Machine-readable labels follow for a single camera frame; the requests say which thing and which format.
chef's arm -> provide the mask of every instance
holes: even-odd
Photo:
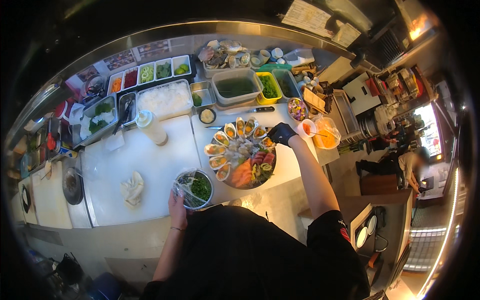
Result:
[[[288,145],[297,157],[312,216],[318,218],[327,211],[340,210],[332,186],[307,143],[298,135],[294,135],[288,139]]]
[[[158,259],[158,265],[152,281],[167,280],[173,274],[179,262],[183,236],[188,225],[187,212],[183,206],[183,200],[182,191],[179,191],[177,196],[174,195],[173,190],[170,191],[168,212],[170,213],[172,226],[163,245],[162,254],[160,254],[160,259]]]
[[[172,275],[173,271],[175,271],[180,258],[184,235],[185,231],[183,230],[170,229],[152,281],[165,281]]]

plastic bag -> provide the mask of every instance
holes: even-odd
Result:
[[[193,181],[195,180],[195,175],[197,174],[198,170],[199,169],[196,168],[184,169],[177,175],[176,180],[173,182],[174,196],[176,197],[179,194],[180,190],[183,191],[183,195],[185,197],[185,200],[183,201],[183,206],[190,210],[200,209],[208,204],[207,201],[198,198],[191,191],[191,186]]]
[[[313,117],[312,121],[315,123],[317,133],[327,135],[326,137],[320,135],[314,135],[312,137],[313,143],[319,148],[333,149],[340,144],[340,138],[342,135],[335,126],[335,123],[331,118],[326,118],[321,114]]]

metal tray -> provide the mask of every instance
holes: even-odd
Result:
[[[202,105],[193,106],[197,114],[204,108],[212,108],[216,103],[215,92],[213,91],[210,81],[200,81],[190,84],[190,92],[202,97]]]
[[[126,94],[124,94],[120,97],[120,99],[119,99],[119,115],[120,116],[123,115],[123,113],[125,111],[125,103],[130,97],[133,97],[133,100],[132,100],[132,103],[130,103],[130,112],[129,112],[129,115],[128,115],[125,123],[123,124],[123,126],[127,126],[127,125],[135,123],[135,118],[137,116],[137,106],[136,106],[137,105],[136,104],[137,92],[136,91],[126,93]]]
[[[115,126],[115,124],[117,124],[119,120],[118,107],[117,107],[117,93],[108,95],[107,97],[101,99],[100,101],[96,102],[92,106],[86,108],[84,110],[84,116],[88,116],[89,118],[94,117],[95,108],[97,107],[97,105],[105,102],[110,103],[110,105],[112,105],[113,107],[113,117],[114,117],[113,121],[109,125],[105,126],[104,128],[100,129],[99,131],[95,132],[94,134],[90,135],[84,140],[82,140],[80,137],[80,124],[73,125],[72,141],[73,141],[74,149],[77,148],[78,146],[88,146],[90,144],[98,142],[102,137],[112,134],[113,127]]]

gloved hand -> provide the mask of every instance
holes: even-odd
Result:
[[[292,136],[297,135],[297,133],[293,131],[290,125],[285,123],[279,123],[274,128],[272,128],[267,135],[274,143],[280,143],[288,146],[288,140]]]

small white cup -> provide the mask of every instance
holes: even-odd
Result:
[[[307,134],[305,132],[305,130],[303,130],[303,125],[304,124],[306,124],[310,127],[310,134]],[[299,134],[299,136],[302,139],[306,139],[306,138],[309,138],[309,137],[313,137],[315,135],[315,133],[317,133],[317,127],[315,126],[315,123],[312,120],[305,119],[300,124],[298,124],[296,132]]]

